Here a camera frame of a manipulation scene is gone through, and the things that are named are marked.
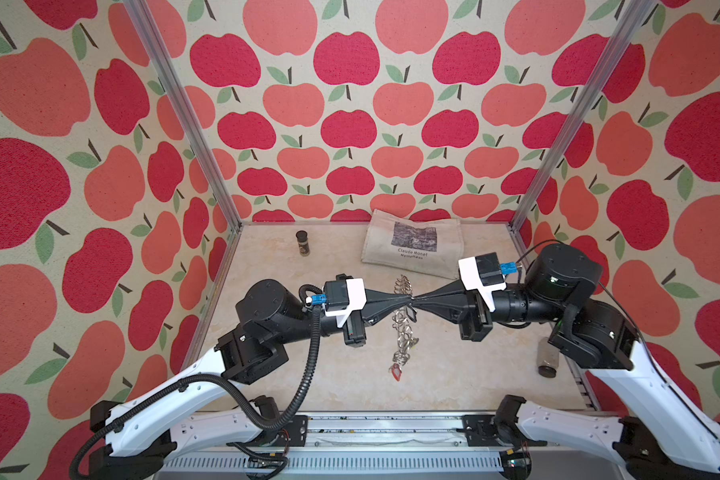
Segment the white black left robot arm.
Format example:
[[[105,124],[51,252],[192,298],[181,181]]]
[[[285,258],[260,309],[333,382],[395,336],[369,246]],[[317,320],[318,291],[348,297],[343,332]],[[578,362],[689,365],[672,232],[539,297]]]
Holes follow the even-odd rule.
[[[147,479],[188,453],[278,435],[307,397],[322,338],[340,334],[362,346],[368,327],[411,301],[406,290],[371,290],[343,275],[297,293],[276,280],[257,282],[236,305],[238,325],[194,363],[134,400],[91,409],[92,436],[73,457],[70,478]],[[306,365],[289,404],[248,399],[243,387],[284,365],[287,345],[302,340]]]

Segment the metal disc with key rings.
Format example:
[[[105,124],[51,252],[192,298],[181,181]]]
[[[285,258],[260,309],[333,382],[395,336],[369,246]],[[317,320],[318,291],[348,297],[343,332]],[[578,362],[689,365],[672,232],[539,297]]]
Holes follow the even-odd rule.
[[[410,351],[419,342],[414,336],[412,325],[417,321],[416,312],[411,306],[401,308],[392,315],[393,328],[397,332],[397,350],[393,354],[393,363],[398,363],[402,369],[410,360]]]

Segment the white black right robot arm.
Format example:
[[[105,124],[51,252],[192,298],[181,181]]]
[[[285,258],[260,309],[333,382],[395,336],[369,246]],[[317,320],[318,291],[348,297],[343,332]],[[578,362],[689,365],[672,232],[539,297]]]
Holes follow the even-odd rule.
[[[495,254],[459,263],[460,277],[416,296],[413,307],[456,324],[469,341],[495,324],[550,323],[548,342],[608,386],[625,417],[591,417],[506,396],[493,417],[504,444],[548,442],[609,460],[636,479],[720,479],[720,423],[654,360],[638,328],[595,298],[603,269],[582,251],[543,248],[521,283],[505,281]]]

